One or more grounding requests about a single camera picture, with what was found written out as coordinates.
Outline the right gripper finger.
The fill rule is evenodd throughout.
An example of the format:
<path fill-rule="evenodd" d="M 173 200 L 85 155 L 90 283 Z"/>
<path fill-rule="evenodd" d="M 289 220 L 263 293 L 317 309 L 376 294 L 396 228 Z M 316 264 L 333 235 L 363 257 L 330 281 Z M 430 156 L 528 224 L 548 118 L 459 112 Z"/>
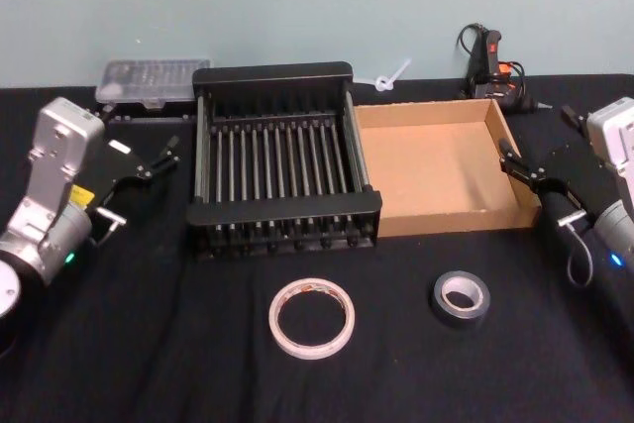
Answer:
<path fill-rule="evenodd" d="M 587 136 L 587 117 L 576 112 L 570 105 L 564 105 L 561 109 L 564 122 L 581 136 Z"/>
<path fill-rule="evenodd" d="M 543 172 L 531 168 L 529 164 L 513 149 L 505 138 L 498 140 L 501 170 L 508 176 L 525 184 L 530 190 L 537 190 L 543 178 Z"/>

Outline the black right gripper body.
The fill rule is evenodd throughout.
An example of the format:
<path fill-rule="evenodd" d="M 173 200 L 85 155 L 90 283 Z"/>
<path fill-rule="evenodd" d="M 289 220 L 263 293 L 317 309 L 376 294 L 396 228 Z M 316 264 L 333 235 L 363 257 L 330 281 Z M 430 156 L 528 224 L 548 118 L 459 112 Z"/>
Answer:
<path fill-rule="evenodd" d="M 590 145 L 564 145 L 547 154 L 542 167 L 553 190 L 598 218 L 607 209 L 607 170 Z"/>

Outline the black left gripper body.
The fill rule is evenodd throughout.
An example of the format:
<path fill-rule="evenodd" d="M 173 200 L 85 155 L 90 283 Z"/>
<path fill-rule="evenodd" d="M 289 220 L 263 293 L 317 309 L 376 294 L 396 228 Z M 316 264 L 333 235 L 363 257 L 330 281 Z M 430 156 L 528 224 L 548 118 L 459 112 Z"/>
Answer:
<path fill-rule="evenodd" d="M 145 164 L 133 150 L 116 140 L 105 142 L 97 155 L 74 180 L 69 202 L 88 216 L 91 244 L 104 244 L 127 220 L 108 208 L 115 194 L 125 187 L 147 185 L 138 177 L 139 165 Z"/>

